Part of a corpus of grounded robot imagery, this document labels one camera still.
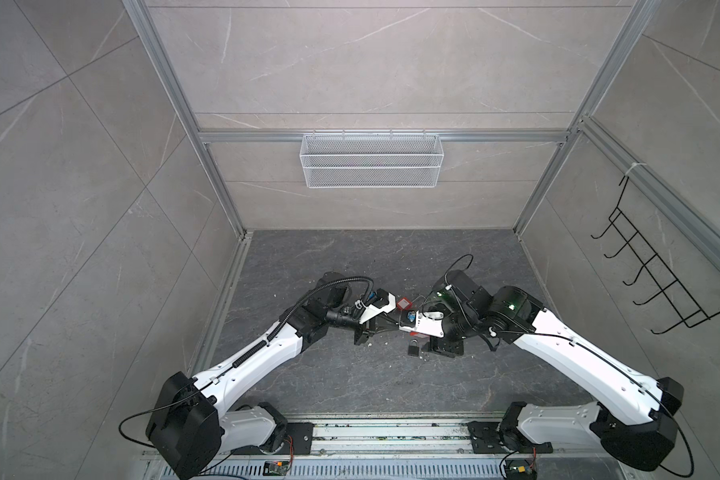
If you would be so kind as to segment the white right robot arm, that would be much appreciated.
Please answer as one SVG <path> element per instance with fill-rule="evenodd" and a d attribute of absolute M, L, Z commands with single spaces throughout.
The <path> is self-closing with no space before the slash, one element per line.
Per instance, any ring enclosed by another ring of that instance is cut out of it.
<path fill-rule="evenodd" d="M 509 450 L 547 444 L 598 445 L 619 462 L 655 471 L 681 438 L 675 413 L 683 386 L 655 379 L 614 359 L 565 325 L 524 290 L 503 286 L 488 293 L 464 271 L 445 273 L 424 303 L 400 316 L 401 325 L 430 339 L 432 351 L 460 356 L 466 339 L 490 350 L 504 342 L 557 369 L 593 398 L 587 404 L 512 403 L 497 428 Z"/>

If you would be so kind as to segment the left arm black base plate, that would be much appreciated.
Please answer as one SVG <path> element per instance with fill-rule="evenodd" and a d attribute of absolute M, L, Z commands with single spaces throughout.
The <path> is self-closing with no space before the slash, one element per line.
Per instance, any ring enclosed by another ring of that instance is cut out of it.
<path fill-rule="evenodd" d="M 293 452 L 296 456 L 309 456 L 312 450 L 315 425 L 311 422 L 289 423 L 286 427 L 286 437 L 292 441 Z"/>

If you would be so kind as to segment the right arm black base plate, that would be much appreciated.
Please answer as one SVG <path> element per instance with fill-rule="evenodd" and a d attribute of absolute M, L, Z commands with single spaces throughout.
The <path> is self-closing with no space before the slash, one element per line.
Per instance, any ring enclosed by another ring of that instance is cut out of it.
<path fill-rule="evenodd" d="M 553 452 L 550 442 L 533 443 L 524 437 L 516 427 L 504 426 L 501 422 L 472 421 L 467 423 L 466 427 L 475 454 L 510 452 L 549 454 Z"/>

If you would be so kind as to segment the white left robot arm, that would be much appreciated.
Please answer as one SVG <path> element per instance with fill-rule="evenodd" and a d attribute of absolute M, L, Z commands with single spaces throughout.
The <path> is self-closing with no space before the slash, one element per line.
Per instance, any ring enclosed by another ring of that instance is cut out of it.
<path fill-rule="evenodd" d="M 322 339 L 329 328 L 370 333 L 370 323 L 394 312 L 395 296 L 366 276 L 326 273 L 255 341 L 192 377 L 183 372 L 163 384 L 149 410 L 145 435 L 180 479 L 200 475 L 220 450 L 276 450 L 287 421 L 271 405 L 248 410 L 233 405 L 280 365 Z"/>

